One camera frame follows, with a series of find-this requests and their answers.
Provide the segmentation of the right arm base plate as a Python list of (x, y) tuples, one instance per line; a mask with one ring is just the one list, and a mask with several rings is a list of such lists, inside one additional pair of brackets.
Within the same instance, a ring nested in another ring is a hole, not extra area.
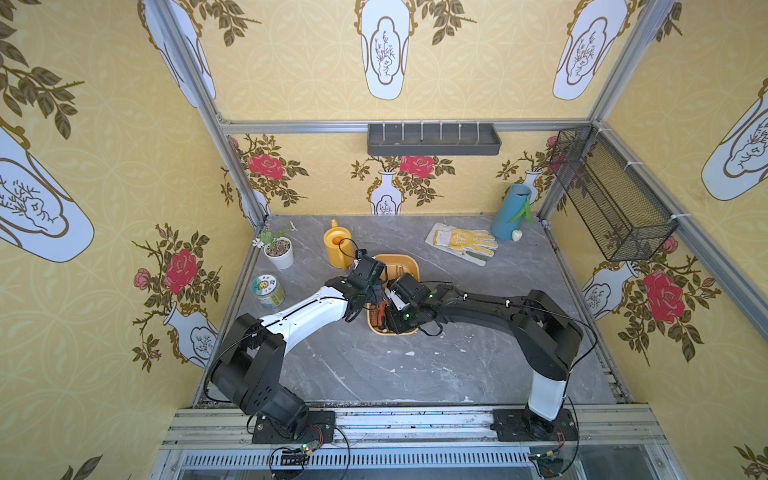
[(571, 410), (562, 408), (554, 420), (547, 420), (528, 407), (494, 409), (490, 429), (500, 442), (568, 442), (578, 439)]

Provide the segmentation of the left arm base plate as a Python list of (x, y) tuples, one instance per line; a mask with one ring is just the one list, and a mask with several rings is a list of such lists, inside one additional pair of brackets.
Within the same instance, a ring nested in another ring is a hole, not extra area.
[(246, 432), (253, 444), (297, 444), (317, 440), (320, 444), (333, 439), (336, 413), (331, 410), (309, 410), (296, 422), (284, 426), (264, 415), (248, 418)]

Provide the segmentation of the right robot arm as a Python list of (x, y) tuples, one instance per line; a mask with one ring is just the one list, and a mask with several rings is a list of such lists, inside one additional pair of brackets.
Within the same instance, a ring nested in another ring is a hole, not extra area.
[(566, 389), (584, 332), (541, 290), (524, 296), (470, 293), (450, 283), (434, 287), (406, 274), (384, 288), (385, 324), (396, 333), (435, 322), (468, 323), (512, 335), (533, 371), (526, 407), (518, 415), (531, 438), (562, 431)]

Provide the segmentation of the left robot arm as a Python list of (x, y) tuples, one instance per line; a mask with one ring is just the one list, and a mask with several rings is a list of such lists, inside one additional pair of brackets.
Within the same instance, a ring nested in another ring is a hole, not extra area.
[(351, 273), (328, 280), (315, 294), (275, 314), (239, 316), (212, 359), (205, 384), (248, 416), (271, 421), (296, 440), (308, 426), (304, 400), (280, 384), (285, 356), (299, 343), (337, 321), (354, 320), (375, 298), (386, 265), (362, 256)]

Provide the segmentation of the yellow storage box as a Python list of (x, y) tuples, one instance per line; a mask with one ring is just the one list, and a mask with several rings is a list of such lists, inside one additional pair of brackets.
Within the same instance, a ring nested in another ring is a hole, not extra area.
[[(415, 259), (405, 254), (378, 254), (375, 259), (386, 265), (386, 271), (381, 275), (387, 281), (397, 280), (405, 274), (411, 274), (416, 280), (420, 279), (420, 270)], [(413, 335), (417, 328), (410, 328), (403, 333), (396, 333), (384, 326), (379, 304), (367, 304), (367, 325), (371, 331), (380, 336)]]

